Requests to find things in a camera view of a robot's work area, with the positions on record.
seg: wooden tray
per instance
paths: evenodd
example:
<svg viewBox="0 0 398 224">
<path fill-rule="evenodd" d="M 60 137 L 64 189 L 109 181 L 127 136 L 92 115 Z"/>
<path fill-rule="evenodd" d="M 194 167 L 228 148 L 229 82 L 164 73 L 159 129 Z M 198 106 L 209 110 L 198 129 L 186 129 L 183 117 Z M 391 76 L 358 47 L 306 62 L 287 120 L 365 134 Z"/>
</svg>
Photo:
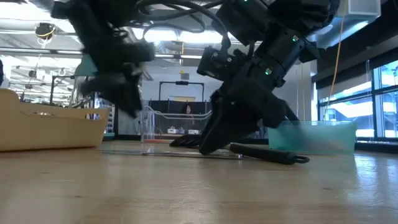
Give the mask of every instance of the wooden tray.
<svg viewBox="0 0 398 224">
<path fill-rule="evenodd" d="M 109 109 L 72 109 L 19 102 L 0 89 L 0 151 L 96 147 L 102 142 Z M 98 114 L 99 119 L 86 119 Z"/>
</svg>

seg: teal plastic bin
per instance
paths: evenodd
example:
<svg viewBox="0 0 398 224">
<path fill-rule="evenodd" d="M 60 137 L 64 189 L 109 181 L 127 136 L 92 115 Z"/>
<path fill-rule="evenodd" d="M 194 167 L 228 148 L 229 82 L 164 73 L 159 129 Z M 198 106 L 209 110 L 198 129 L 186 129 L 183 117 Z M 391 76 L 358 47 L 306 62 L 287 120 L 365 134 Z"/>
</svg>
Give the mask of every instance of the teal plastic bin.
<svg viewBox="0 0 398 224">
<path fill-rule="evenodd" d="M 353 153 L 356 130 L 349 121 L 283 121 L 268 129 L 269 147 L 301 154 Z"/>
</svg>

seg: table surface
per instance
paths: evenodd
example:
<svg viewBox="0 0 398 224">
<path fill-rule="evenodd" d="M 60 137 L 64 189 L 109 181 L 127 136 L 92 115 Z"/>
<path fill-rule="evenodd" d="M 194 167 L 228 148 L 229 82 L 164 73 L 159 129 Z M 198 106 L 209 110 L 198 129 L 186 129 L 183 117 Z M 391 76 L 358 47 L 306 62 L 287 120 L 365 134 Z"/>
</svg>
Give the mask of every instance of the table surface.
<svg viewBox="0 0 398 224">
<path fill-rule="evenodd" d="M 107 150 L 167 145 L 106 142 Z M 1 224 L 398 223 L 398 157 L 311 156 L 284 166 L 102 154 L 0 153 Z"/>
</svg>

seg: plastic container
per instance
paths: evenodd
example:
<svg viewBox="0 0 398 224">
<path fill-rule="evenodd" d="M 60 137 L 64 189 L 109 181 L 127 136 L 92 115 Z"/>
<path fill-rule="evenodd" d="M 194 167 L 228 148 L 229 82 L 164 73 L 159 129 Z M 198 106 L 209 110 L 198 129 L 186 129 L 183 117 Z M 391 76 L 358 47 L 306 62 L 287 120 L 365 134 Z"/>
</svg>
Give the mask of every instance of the plastic container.
<svg viewBox="0 0 398 224">
<path fill-rule="evenodd" d="M 108 122 L 109 109 L 21 103 L 7 89 L 0 90 L 0 102 L 0 151 L 96 147 Z M 86 119 L 93 114 L 99 119 Z"/>
<path fill-rule="evenodd" d="M 145 106 L 141 112 L 141 142 L 171 142 L 184 134 L 201 134 L 207 114 L 169 114 Z"/>
<path fill-rule="evenodd" d="M 356 130 L 349 121 L 284 121 L 268 129 L 269 147 L 301 154 L 353 153 Z"/>
</svg>

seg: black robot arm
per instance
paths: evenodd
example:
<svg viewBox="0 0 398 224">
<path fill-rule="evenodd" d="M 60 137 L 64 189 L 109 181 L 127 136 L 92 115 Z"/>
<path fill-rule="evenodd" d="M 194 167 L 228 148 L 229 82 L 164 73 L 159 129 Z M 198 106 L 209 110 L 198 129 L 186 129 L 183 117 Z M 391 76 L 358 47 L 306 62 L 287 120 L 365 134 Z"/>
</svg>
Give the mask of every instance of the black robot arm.
<svg viewBox="0 0 398 224">
<path fill-rule="evenodd" d="M 190 9 L 155 16 L 146 9 L 151 4 Z M 216 15 L 207 10 L 219 4 Z M 127 33 L 119 28 L 155 21 L 144 29 L 146 32 L 160 26 L 156 21 L 192 16 L 194 12 L 212 18 L 212 26 L 223 36 L 222 46 L 207 47 L 197 70 L 223 81 L 211 96 L 213 114 L 202 133 L 200 152 L 209 154 L 257 131 L 260 119 L 272 128 L 285 119 L 298 120 L 272 91 L 283 86 L 296 60 L 309 62 L 319 57 L 316 44 L 307 37 L 327 26 L 339 5 L 340 0 L 276 0 L 270 5 L 263 0 L 223 0 L 203 7 L 187 0 L 71 0 L 57 2 L 52 15 L 69 19 L 84 52 L 98 68 L 96 78 L 83 86 L 82 92 L 99 91 L 131 116 L 142 109 L 137 89 L 140 65 L 154 59 L 154 46 L 144 40 L 127 44 Z M 228 32 L 243 45 L 250 45 L 248 54 L 239 50 L 228 54 Z M 254 51 L 258 41 L 261 44 Z"/>
</svg>

